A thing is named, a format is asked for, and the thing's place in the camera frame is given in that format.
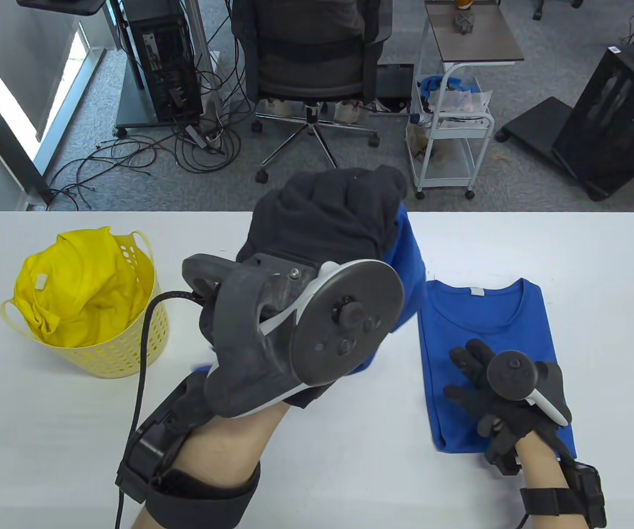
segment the basket handle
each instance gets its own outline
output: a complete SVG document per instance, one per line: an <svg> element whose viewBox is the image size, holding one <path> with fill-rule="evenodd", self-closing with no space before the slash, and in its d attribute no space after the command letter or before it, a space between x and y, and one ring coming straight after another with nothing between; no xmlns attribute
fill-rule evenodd
<svg viewBox="0 0 634 529"><path fill-rule="evenodd" d="M142 231L131 231L131 235L137 235L139 236L141 239L143 239L143 242L145 243L145 246L148 249L148 257L150 257L150 262L155 264L155 257L153 256L153 247L150 245L150 240L148 239L148 236L145 235Z"/></svg>
<svg viewBox="0 0 634 529"><path fill-rule="evenodd" d="M12 299L7 299L1 303L1 318L7 323L7 325L10 328L12 328L12 330L15 330L16 332L18 332L20 335L24 336L25 338L31 338L32 340L39 342L40 340L37 337L35 337L35 335L33 335L33 333L30 332L30 330L27 330L27 331L22 330L22 328L20 328L10 319L6 311L7 305L10 305L11 307L15 307Z"/></svg>

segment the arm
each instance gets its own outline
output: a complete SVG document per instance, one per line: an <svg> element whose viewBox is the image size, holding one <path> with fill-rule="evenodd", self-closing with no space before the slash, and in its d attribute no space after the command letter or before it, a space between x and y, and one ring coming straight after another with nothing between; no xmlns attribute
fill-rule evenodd
<svg viewBox="0 0 634 529"><path fill-rule="evenodd" d="M289 410L280 402L236 419L216 417L195 430L179 451L173 467L203 483L232 489L247 483L277 425ZM145 507L133 529L161 529Z"/></svg>
<svg viewBox="0 0 634 529"><path fill-rule="evenodd" d="M556 454L532 431L515 445L528 489L568 489ZM588 529L580 514L533 516L535 529Z"/></svg>

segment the blue t-shirt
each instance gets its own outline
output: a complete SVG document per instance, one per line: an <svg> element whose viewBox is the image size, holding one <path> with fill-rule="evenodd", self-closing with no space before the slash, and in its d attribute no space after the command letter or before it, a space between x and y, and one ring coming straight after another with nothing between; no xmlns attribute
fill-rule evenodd
<svg viewBox="0 0 634 529"><path fill-rule="evenodd" d="M425 302L425 281L427 280L427 270L425 262L422 261L420 247L415 240L415 234L410 226L410 219L407 216L405 206L400 205L397 216L398 237L393 247L388 250L383 260L395 269L403 284L405 298L403 299L403 309L400 318L395 323L391 332L395 332L402 327L412 316L414 316L422 304ZM373 353L367 360L351 372L359 373L366 369L375 358Z"/></svg>
<svg viewBox="0 0 634 529"><path fill-rule="evenodd" d="M454 454L484 452L490 439L482 438L475 421L443 395L448 385L471 386L449 359L449 351L480 338L495 353L520 350L533 360L556 362L541 290L526 279L501 290L456 289L434 280L427 283L419 325L427 412L435 445ZM559 437L575 457L571 426L560 429Z"/></svg>

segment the wrist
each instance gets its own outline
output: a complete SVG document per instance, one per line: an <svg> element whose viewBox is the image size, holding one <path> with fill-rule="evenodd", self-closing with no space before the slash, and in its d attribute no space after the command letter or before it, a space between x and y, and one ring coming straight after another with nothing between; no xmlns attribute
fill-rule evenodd
<svg viewBox="0 0 634 529"><path fill-rule="evenodd" d="M214 487L240 487L288 410L281 402L246 417L216 417L189 435L172 466Z"/></svg>
<svg viewBox="0 0 634 529"><path fill-rule="evenodd" d="M528 489L568 488L556 453L539 438L535 431L531 431L520 439L515 448L520 457Z"/></svg>

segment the yellow cloth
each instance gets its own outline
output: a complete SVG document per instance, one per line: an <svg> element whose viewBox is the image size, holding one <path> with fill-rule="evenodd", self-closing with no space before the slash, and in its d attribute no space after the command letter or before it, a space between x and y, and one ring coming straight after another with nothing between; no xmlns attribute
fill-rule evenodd
<svg viewBox="0 0 634 529"><path fill-rule="evenodd" d="M25 260L13 303L43 343L103 343L123 332L147 304L153 286L140 280L110 231L60 234L49 249Z"/></svg>

